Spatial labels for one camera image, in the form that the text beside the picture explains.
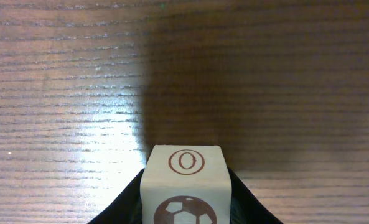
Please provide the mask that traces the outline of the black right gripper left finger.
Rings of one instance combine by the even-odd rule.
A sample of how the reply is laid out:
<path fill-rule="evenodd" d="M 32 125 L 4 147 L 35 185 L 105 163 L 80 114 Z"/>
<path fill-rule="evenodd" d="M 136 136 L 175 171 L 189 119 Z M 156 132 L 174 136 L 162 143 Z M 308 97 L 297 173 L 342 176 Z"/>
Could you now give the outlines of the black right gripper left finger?
<path fill-rule="evenodd" d="M 88 224 L 142 224 L 140 183 L 144 169 Z"/>

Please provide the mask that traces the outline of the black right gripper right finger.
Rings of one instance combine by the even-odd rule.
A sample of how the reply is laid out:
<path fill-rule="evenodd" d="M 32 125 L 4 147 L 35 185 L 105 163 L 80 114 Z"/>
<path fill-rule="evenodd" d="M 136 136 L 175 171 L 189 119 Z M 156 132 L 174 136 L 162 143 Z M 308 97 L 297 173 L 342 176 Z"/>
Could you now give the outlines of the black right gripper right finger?
<path fill-rule="evenodd" d="M 259 202 L 231 169 L 228 172 L 232 189 L 230 224 L 283 224 Z"/>

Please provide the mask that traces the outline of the wooden block soccer ball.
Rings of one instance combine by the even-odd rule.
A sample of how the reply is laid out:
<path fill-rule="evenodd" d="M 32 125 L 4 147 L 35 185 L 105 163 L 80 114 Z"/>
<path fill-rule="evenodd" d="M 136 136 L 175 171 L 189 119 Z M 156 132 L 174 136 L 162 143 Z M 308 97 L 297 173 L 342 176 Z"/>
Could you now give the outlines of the wooden block soccer ball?
<path fill-rule="evenodd" d="M 229 224 L 231 180 L 218 146 L 154 146 L 140 184 L 142 221 Z"/>

